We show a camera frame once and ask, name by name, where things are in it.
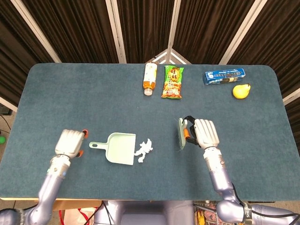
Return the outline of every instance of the yellow snack package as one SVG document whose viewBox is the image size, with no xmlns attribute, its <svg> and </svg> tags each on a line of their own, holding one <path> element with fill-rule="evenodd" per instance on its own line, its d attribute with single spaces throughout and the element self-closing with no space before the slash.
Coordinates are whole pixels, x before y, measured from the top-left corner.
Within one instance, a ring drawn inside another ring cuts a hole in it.
<svg viewBox="0 0 300 225">
<path fill-rule="evenodd" d="M 180 95 L 183 67 L 165 66 L 165 83 L 162 98 L 182 98 Z"/>
</svg>

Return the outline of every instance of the green object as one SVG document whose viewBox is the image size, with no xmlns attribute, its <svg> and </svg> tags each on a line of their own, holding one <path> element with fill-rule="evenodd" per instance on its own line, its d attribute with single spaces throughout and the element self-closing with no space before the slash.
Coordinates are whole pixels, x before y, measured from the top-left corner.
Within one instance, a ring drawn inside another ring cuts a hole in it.
<svg viewBox="0 0 300 225">
<path fill-rule="evenodd" d="M 182 118 L 179 118 L 179 120 L 178 120 L 178 135 L 179 135 L 180 150 L 182 150 L 184 148 L 184 146 L 186 146 L 186 139 L 184 137 L 183 130 L 187 127 L 187 125 L 188 125 L 187 120 L 183 120 Z"/>
<path fill-rule="evenodd" d="M 3 136 L 0 136 L 0 144 L 4 144 L 6 142 L 6 138 Z"/>
<path fill-rule="evenodd" d="M 107 143 L 91 142 L 90 148 L 105 149 L 105 156 L 111 163 L 133 165 L 135 134 L 112 133 Z"/>
<path fill-rule="evenodd" d="M 183 67 L 165 66 L 165 82 L 162 98 L 182 98 L 180 95 Z"/>
</svg>

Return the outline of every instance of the plastic bottle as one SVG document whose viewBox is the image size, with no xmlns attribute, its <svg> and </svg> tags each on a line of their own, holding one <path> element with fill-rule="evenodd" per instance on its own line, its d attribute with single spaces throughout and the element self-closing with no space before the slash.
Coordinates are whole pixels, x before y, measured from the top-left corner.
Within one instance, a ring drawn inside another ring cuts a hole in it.
<svg viewBox="0 0 300 225">
<path fill-rule="evenodd" d="M 152 95 L 155 88 L 157 69 L 158 66 L 155 63 L 146 63 L 142 87 L 144 88 L 144 94 L 147 96 Z"/>
</svg>

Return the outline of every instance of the green dustpan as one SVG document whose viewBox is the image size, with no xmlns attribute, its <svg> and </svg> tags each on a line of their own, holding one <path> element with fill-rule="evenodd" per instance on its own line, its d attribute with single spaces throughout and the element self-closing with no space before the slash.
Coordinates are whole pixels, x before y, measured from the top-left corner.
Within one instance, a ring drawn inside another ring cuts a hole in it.
<svg viewBox="0 0 300 225">
<path fill-rule="evenodd" d="M 135 134 L 112 133 L 107 143 L 91 142 L 90 148 L 105 149 L 105 156 L 112 163 L 133 165 Z"/>
</svg>

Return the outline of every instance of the yellow pear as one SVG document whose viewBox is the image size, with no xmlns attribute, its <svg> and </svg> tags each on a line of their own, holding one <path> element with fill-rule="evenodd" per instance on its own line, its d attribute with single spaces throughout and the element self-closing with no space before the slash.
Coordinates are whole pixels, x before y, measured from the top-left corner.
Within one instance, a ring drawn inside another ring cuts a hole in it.
<svg viewBox="0 0 300 225">
<path fill-rule="evenodd" d="M 250 84 L 242 84 L 242 85 L 236 85 L 233 90 L 233 96 L 235 96 L 238 99 L 246 98 L 250 92 Z"/>
</svg>

